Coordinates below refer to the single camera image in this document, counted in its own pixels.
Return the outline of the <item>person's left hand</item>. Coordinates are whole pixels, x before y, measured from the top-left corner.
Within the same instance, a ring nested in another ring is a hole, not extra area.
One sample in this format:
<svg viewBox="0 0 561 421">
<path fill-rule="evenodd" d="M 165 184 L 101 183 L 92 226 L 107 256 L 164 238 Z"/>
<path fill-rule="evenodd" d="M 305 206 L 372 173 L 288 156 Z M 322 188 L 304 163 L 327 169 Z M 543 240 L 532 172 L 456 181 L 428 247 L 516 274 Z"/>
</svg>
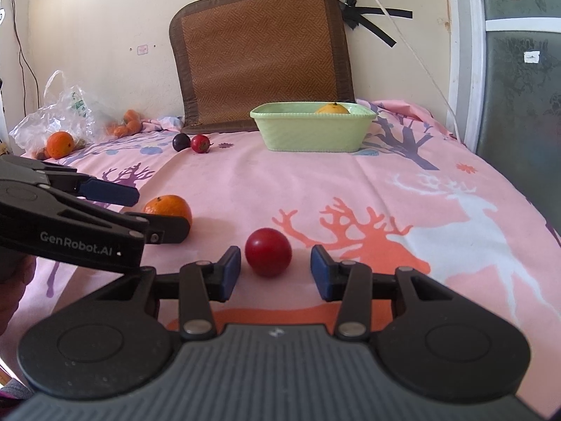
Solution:
<svg viewBox="0 0 561 421">
<path fill-rule="evenodd" d="M 34 278 L 36 257 L 25 255 L 11 266 L 11 276 L 1 283 L 0 335 L 8 329 L 26 289 Z"/>
</svg>

